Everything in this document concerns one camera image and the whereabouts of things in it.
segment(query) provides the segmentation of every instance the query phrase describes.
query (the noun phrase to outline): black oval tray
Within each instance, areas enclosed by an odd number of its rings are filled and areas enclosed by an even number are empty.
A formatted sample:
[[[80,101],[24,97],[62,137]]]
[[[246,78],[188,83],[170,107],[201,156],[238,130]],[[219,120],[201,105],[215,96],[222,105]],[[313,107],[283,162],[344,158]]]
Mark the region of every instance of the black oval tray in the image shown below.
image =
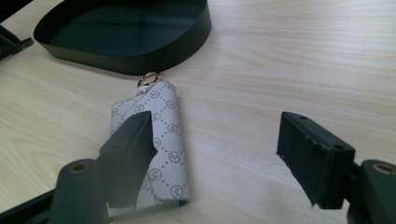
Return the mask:
[[[142,76],[188,59],[210,28],[206,0],[65,0],[34,37],[56,58]]]

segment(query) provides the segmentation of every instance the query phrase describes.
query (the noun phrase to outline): black bracket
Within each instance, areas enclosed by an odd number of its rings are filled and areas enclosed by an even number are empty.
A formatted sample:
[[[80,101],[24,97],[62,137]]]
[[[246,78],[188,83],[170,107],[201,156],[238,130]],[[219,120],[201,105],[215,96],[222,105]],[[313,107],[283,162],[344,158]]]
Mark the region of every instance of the black bracket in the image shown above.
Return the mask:
[[[125,120],[100,148],[97,160],[62,168],[56,188],[0,214],[1,224],[107,224],[107,206],[135,207],[152,158],[151,112]]]
[[[288,165],[312,204],[340,209],[348,223],[396,223],[396,166],[353,159],[355,149],[313,120],[283,112],[277,155]]]
[[[0,60],[32,46],[33,43],[35,41],[31,37],[20,41],[8,29],[0,25]]]

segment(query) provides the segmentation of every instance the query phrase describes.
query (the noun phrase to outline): gold ring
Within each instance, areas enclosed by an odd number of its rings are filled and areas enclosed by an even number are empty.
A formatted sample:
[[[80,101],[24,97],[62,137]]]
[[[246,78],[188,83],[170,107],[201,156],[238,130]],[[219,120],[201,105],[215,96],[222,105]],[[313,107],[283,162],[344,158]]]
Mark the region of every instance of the gold ring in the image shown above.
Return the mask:
[[[144,82],[146,79],[148,79],[149,77],[152,77],[152,76],[155,76],[155,78],[154,78],[154,80],[153,80],[152,82],[143,84],[143,82]],[[142,76],[142,77],[140,78],[140,80],[137,82],[137,87],[147,86],[147,85],[149,85],[149,84],[151,84],[151,83],[157,82],[159,76],[160,76],[160,74],[157,73],[157,72],[149,72],[149,73],[145,74],[144,76]]]

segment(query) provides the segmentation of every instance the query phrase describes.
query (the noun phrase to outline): leather case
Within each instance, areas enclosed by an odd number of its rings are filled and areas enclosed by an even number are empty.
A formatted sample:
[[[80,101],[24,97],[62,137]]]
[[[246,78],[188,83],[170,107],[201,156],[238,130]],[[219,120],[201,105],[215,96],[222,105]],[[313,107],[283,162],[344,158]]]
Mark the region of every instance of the leather case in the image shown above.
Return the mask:
[[[135,208],[108,208],[109,217],[140,217],[170,210],[190,201],[186,159],[181,138],[176,88],[159,81],[141,86],[136,97],[112,106],[111,132],[130,116],[151,111],[153,143],[158,153],[151,161]]]

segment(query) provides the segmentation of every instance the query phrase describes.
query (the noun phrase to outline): wooden table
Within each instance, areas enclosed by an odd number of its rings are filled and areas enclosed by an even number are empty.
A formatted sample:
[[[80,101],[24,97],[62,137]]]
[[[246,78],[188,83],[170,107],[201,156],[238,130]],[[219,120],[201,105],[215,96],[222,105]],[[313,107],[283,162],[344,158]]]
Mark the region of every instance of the wooden table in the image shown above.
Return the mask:
[[[60,0],[2,23],[19,38]],[[347,223],[311,207],[276,155],[282,111],[396,162],[394,1],[209,0],[204,46],[163,72],[177,87],[191,203],[133,223]],[[139,77],[53,58],[38,43],[0,61],[0,212],[55,186],[110,135],[111,105]]]

